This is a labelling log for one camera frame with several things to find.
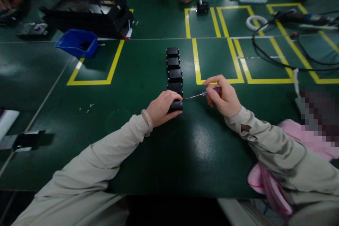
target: blue plastic bin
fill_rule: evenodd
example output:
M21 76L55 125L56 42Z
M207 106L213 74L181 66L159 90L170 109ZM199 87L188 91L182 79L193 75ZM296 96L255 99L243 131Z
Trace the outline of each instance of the blue plastic bin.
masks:
M98 37L92 32L70 29L54 46L77 58L91 58L99 47L97 39ZM89 46L83 50L81 44L85 43Z

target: green workbench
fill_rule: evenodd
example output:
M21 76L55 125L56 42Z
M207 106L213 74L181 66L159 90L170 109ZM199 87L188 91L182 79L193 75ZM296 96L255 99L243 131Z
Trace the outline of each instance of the green workbench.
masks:
M180 49L184 97L203 91L201 84L208 77L223 74L240 102L259 119L272 124L288 118L300 122L291 71L257 56L245 20L251 13L269 18L270 11L287 8L331 11L339 0L269 0L268 5L251 6L237 0L209 1L211 10L197 16L197 0L187 5L177 0L127 0L136 21L131 40L105 41L94 58L84 61L54 48L60 34L52 41L22 42L14 36L18 27L0 29L0 103L20 111L9 134L26 129L47 134L37 150L10 158L10 151L0 151L0 167L6 166L0 189L39 190L89 144L140 114L166 90L167 47ZM38 7L32 4L31 17L37 16ZM294 42L282 35L293 31L272 26L257 41L281 61L319 67L303 59ZM315 32L301 39L318 60L334 53L331 59L338 61L337 33ZM326 85L339 95L338 71L302 72L299 81L302 86ZM227 128L204 97L198 97L185 101L182 115L156 128L139 145L110 181L108 191L259 198L247 184L256 162L247 143Z

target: yellow rectangle outline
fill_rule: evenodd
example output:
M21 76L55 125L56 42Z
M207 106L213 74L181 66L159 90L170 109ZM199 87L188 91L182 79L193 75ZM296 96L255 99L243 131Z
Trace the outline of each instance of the yellow rectangle outline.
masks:
M302 6L301 3L288 3L288 4L267 4L266 7L270 14L274 14L273 7L285 7L285 6L297 6L303 14L307 14L307 10L305 9L304 6ZM292 50L295 52L299 60L303 63L304 67L307 69L312 69L312 66L309 64L309 62L304 58L304 55L300 52L298 47L294 44L294 42L290 39L289 35L287 34L287 31L283 27L283 25L279 22L276 21L276 24L282 33L284 35L286 41L292 48ZM325 34L324 31L319 31L319 34L323 37L323 39L336 51L339 53L338 47L335 45L333 41ZM314 82L316 84L339 84L339 78L333 78L333 79L320 79L318 74L314 71L310 71L309 74L313 78Z
M190 20L189 20L189 12L190 11L196 11L196 8L185 8L185 25L186 25L186 37L188 39L191 39L191 30L190 30ZM218 26L218 21L216 19L215 11L214 8L210 8L211 15L212 15L212 20L213 20L213 25L215 29L215 33L217 37L221 37L219 26ZM243 75L241 73L240 65L237 60L237 54L234 49L232 40L230 38L227 39L228 45L230 47L231 55L232 55L232 60L234 63L234 67L236 69L237 77L236 79L228 79L227 81L230 84L238 84L238 83L245 83ZM194 58L194 68L195 68L195 77L196 77L196 82L197 85L202 85L206 80L201 79L201 72L200 72L200 63L199 63L199 55L198 55L198 46L197 46L197 39L193 38L192 39L192 47L193 47L193 58Z
M76 81L75 78L78 75L78 72L82 66L82 63L85 61L85 58L80 58L77 66L75 67L70 79L67 82L67 86L69 85L110 85L112 82L112 78L114 75L114 71L117 67L118 60L120 57L121 50L123 49L125 40L120 40L118 49L115 53L111 68L109 70L108 76L106 80L98 80L98 81Z
M217 7L216 9L218 11L218 15L219 15L219 18L220 18L220 21L221 21L221 26L222 26L222 29L224 31L225 37L230 37L230 35L228 33L228 29L227 29L227 26L226 26L226 23L225 23L225 19L224 19L224 16L223 16L221 10L224 10L224 9L247 9L250 16L254 15L254 12L253 12L250 5L222 6L222 7ZM257 20L253 20L253 23L256 27L260 26ZM264 36L265 34L264 34L263 31L259 31L259 35ZM278 46L275 38L271 37L269 40L270 40L272 46L274 47L276 53L278 54L278 56L283 57L284 56L283 52L281 51L280 47ZM239 43L239 40L234 40L234 44L235 44L236 49L238 51L238 55L240 57L240 63L243 67L245 77L247 79L248 84L291 84L291 83L293 83L293 72L289 68L285 68L285 69L286 69L286 72L287 72L287 74L290 78L286 78L286 79L252 79L251 73L248 69L246 60L244 58L243 51L242 51L240 43ZM280 60L281 60L282 63L288 64L286 58L280 58Z

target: purple screwdriver handle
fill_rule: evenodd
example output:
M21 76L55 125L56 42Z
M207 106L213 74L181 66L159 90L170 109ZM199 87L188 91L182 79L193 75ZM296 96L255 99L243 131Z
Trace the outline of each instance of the purple screwdriver handle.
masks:
M215 91L217 91L218 93L219 92L221 92L221 87L215 87L215 88L213 88ZM205 96L205 95L207 95L207 92L202 92L202 94L201 94L202 96Z

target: wire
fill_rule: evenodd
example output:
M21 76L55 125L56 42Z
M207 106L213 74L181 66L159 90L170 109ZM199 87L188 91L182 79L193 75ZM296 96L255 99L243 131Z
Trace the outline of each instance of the wire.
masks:
M338 65L338 64L339 64L339 62L337 62L337 63L324 63L324 62L320 62L320 61L318 61L318 60L312 58L312 57L310 56L310 54L306 51L306 49L304 48L304 46L303 46L303 45L301 44L301 42L300 42L300 35L302 34L302 32L303 32L303 30L300 30L300 32L297 34L297 43L298 43L298 45L300 46L300 48L303 50L304 55L305 55L306 58L308 58L309 60L311 60L311 61L313 61L313 62L315 62L315 63L317 63L317 64L320 64L320 65Z
M330 11L330 12L324 12L324 13L319 13L318 15L326 15L326 14L332 14L332 13L338 13L339 10L336 11Z
M273 18L272 20L268 21L266 24L261 25L261 27L259 27L252 35L252 43L253 43L254 48L258 49L269 61L272 61L275 64L283 66L283 67L287 67L287 68L291 68L291 69L299 69L300 71L334 71L334 70L339 70L339 67L330 68L330 69L307 69L307 68L299 68L299 67L295 67L295 66L292 66L292 65L283 64L283 63L281 63L281 62L279 62L279 61L277 61L273 58L270 58L269 55L257 45L257 43L255 42L255 36L258 33L258 31L261 28L263 28L265 25L270 24L270 23L274 22L276 19L279 19L280 17L282 17L286 14L289 14L289 13L291 13L291 10L286 11L286 12L282 12L281 14L279 14L278 16Z

